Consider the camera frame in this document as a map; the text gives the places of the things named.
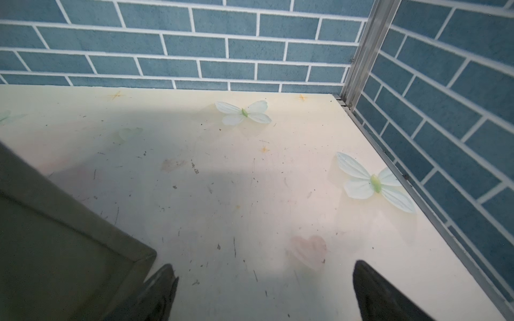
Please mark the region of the olive green canvas tote bag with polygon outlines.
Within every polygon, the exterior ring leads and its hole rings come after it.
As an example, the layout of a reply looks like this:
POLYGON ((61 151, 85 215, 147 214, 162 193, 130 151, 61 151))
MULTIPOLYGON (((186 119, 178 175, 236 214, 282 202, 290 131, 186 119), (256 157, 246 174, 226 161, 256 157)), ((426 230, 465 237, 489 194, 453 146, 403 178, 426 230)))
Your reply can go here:
POLYGON ((2 320, 102 320, 156 257, 1 147, 2 320))

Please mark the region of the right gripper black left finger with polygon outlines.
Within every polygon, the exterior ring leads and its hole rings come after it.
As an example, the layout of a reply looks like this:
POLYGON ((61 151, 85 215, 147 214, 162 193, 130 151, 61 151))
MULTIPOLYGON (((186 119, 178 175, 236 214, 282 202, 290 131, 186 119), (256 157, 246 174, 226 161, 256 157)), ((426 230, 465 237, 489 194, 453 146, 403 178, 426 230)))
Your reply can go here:
POLYGON ((108 314, 105 320, 168 320, 178 283, 173 266, 167 263, 108 314))

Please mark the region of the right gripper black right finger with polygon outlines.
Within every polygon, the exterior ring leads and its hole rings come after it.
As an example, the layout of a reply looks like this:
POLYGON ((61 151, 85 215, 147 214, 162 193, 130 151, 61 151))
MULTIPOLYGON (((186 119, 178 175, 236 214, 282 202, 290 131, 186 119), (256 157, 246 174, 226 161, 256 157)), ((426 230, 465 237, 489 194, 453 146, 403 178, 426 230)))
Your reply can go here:
POLYGON ((353 289, 363 321, 434 321, 363 260, 354 266, 353 289))

